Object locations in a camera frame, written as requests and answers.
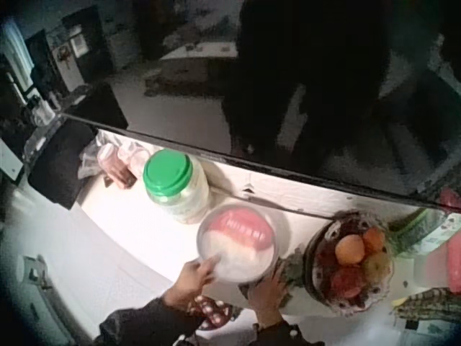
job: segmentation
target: white powder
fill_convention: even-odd
[[[206,258],[219,254],[215,274],[224,280],[246,283],[258,279],[271,265],[274,247],[257,251],[246,247],[219,231],[207,231],[202,237]]]

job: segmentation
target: green lid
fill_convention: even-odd
[[[143,174],[147,191],[157,197],[177,195],[189,184],[191,177],[189,157],[168,149],[157,151],[147,161]]]

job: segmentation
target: television screen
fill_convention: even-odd
[[[21,1],[12,18],[33,84],[62,114],[288,179],[461,210],[457,0],[43,2]]]

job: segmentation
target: fruit basket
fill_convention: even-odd
[[[361,211],[337,215],[304,254],[305,289],[341,316],[368,310],[384,299],[394,273],[387,225]]]

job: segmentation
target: transparent jar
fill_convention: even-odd
[[[164,149],[146,163],[143,180],[152,201],[181,223],[198,223],[208,209],[210,188],[193,156]]]

